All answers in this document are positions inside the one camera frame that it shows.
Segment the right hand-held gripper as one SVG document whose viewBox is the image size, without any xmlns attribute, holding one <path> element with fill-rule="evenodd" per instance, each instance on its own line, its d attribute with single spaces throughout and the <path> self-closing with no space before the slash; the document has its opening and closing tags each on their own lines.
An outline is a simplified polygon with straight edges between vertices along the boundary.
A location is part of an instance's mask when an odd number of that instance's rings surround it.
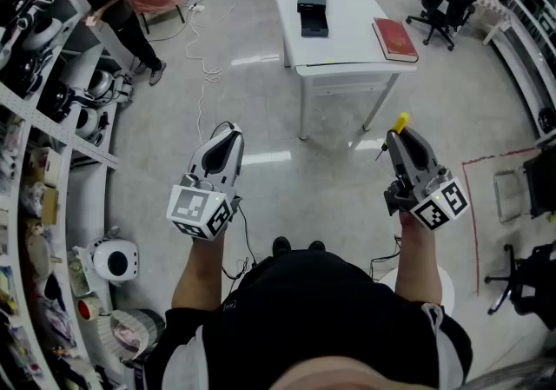
<svg viewBox="0 0 556 390">
<path fill-rule="evenodd" d="M 389 130 L 387 152 L 395 180 L 384 192 L 390 215 L 410 213 L 430 231 L 460 218 L 469 207 L 469 199 L 460 179 L 446 168 L 439 168 L 429 142 L 416 130 Z"/>
</svg>

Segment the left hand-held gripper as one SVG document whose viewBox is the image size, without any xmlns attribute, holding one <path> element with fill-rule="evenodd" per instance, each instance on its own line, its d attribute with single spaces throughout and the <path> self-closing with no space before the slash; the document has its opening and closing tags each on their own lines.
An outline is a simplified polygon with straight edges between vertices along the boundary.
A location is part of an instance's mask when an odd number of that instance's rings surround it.
<svg viewBox="0 0 556 390">
<path fill-rule="evenodd" d="M 233 219 L 241 201 L 235 183 L 243 153 L 244 137 L 238 126 L 211 137 L 194 153 L 190 173 L 173 186 L 166 218 L 186 235 L 203 241 L 215 240 Z M 209 175 L 220 175 L 222 186 L 200 179 Z"/>
</svg>

